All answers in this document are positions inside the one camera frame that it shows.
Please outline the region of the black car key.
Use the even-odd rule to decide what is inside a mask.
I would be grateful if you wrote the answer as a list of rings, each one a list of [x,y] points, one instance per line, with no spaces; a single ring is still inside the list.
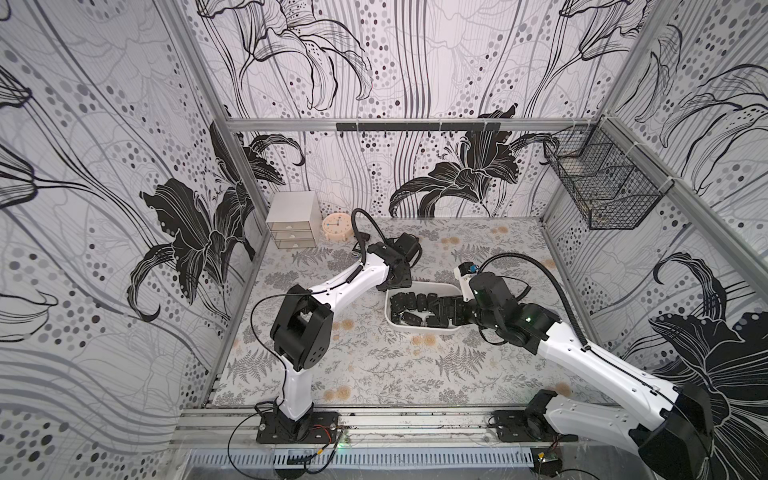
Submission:
[[[406,311],[400,315],[400,323],[408,326],[421,326],[422,318],[419,315]]]
[[[447,318],[430,315],[426,318],[426,326],[429,328],[446,329],[450,326],[450,323]]]
[[[439,313],[439,297],[437,294],[430,293],[427,295],[427,309],[432,315]]]
[[[390,314],[392,318],[399,317],[408,309],[408,294],[401,292],[390,297]]]
[[[427,295],[424,293],[417,294],[417,301],[418,301],[418,312],[425,312],[428,310],[428,298]]]

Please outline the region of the white rectangular storage box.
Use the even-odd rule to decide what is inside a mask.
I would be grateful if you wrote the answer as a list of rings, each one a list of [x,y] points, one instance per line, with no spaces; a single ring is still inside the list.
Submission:
[[[414,281],[409,288],[386,293],[385,319],[401,332],[452,334],[459,329],[453,305],[462,301],[455,285]]]

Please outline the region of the black flip key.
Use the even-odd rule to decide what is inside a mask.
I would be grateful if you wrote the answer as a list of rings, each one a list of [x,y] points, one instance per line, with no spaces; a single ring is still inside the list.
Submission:
[[[417,295],[414,292],[406,294],[405,305],[407,310],[416,310],[418,308]]]

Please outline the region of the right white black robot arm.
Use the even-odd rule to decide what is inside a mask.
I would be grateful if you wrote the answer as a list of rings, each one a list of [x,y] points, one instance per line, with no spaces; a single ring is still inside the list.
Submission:
[[[637,455],[663,479],[713,478],[714,420],[705,389],[664,380],[589,341],[562,286],[541,262],[514,252],[502,256],[538,268],[554,287],[567,318],[524,302],[484,261],[455,268],[463,298],[450,308],[453,320],[494,333],[500,346],[518,347],[554,362],[616,403],[593,405],[542,390],[525,410],[531,435],[577,435],[612,444]]]

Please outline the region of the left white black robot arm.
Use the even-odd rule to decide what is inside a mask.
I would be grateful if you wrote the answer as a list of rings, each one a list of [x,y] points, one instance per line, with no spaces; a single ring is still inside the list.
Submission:
[[[419,238],[410,233],[386,236],[365,210],[350,213],[350,225],[359,247],[356,263],[330,280],[311,288],[300,285],[280,299],[265,350],[283,369],[277,397],[255,406],[259,418],[255,441],[262,445],[327,442],[340,439],[331,431],[336,413],[319,413],[312,400],[312,372],[330,349],[334,316],[364,293],[412,286],[412,267],[423,254]]]

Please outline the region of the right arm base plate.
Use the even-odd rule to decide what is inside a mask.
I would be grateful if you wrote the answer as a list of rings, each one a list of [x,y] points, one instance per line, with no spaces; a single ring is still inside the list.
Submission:
[[[528,410],[494,410],[489,426],[501,442],[546,442],[560,437],[545,419],[543,413]]]

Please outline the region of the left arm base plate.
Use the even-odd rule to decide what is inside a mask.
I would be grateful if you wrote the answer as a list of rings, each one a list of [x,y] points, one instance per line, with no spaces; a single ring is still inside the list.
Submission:
[[[310,409],[299,420],[289,419],[282,411],[261,417],[256,441],[259,444],[333,444],[340,432],[337,411]]]

